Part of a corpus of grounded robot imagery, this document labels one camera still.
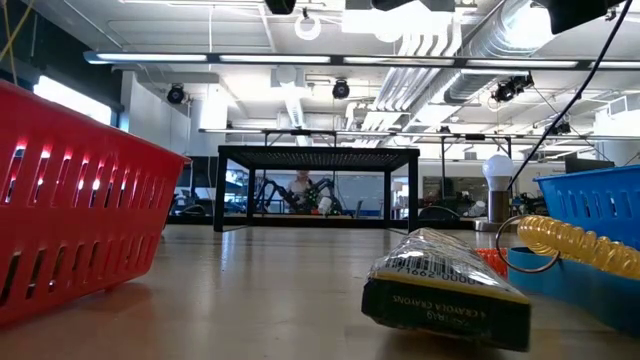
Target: ceiling light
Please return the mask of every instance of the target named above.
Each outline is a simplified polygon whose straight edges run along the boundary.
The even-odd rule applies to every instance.
[[[206,62],[204,54],[139,54],[139,53],[98,53],[102,61],[122,62]]]
[[[462,69],[462,75],[508,75],[508,76],[526,76],[528,71],[524,70],[501,70],[501,69]]]
[[[226,63],[328,64],[331,62],[331,57],[312,55],[220,55],[220,61]]]
[[[202,132],[218,134],[262,134],[258,129],[200,129]]]
[[[497,68],[572,68],[577,64],[577,61],[571,60],[482,59],[468,60],[466,65]]]
[[[386,131],[338,131],[337,135],[347,136],[389,136],[390,132]]]
[[[589,65],[589,68],[593,68],[595,62],[592,62]],[[640,69],[640,61],[603,61],[600,63],[600,69],[620,69],[620,68],[630,68],[630,69]]]
[[[369,56],[345,56],[345,64],[371,64],[393,66],[451,66],[453,59],[430,59],[419,57],[369,57]]]

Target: white light bulb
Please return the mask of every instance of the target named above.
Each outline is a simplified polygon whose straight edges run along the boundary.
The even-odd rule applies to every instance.
[[[482,164],[482,173],[490,191],[507,191],[513,174],[513,161],[505,155],[493,155]]]

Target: metal table frame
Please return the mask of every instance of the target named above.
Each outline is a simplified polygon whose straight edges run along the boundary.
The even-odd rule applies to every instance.
[[[341,148],[341,147],[281,147],[281,146],[219,146],[214,231],[223,232],[227,225],[348,227],[348,228],[408,228],[418,225],[418,158],[417,149]],[[229,160],[249,171],[246,218],[225,218],[224,195]],[[391,220],[391,174],[408,165],[408,221]],[[365,219],[293,219],[260,218],[255,215],[256,170],[324,170],[377,172],[384,174],[384,215],[382,220]]]

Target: wooden table surface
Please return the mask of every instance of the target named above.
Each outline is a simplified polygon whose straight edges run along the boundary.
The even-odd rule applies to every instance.
[[[490,234],[449,233],[492,245]],[[168,226],[147,276],[0,330],[0,358],[640,359],[637,340],[537,296],[529,353],[377,325],[360,313],[362,286],[371,262],[400,239],[384,230]]]

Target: orange object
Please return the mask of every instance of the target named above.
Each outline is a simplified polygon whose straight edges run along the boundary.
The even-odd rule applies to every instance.
[[[484,261],[487,262],[487,264],[489,264],[489,266],[491,266],[493,271],[498,273],[498,275],[502,276],[503,278],[507,278],[507,264],[505,264],[504,261],[502,261],[498,256],[498,250],[476,249],[476,252],[484,259]],[[507,257],[506,249],[502,249],[502,255],[504,255],[505,258]]]
[[[182,156],[0,83],[0,325],[145,274]]]

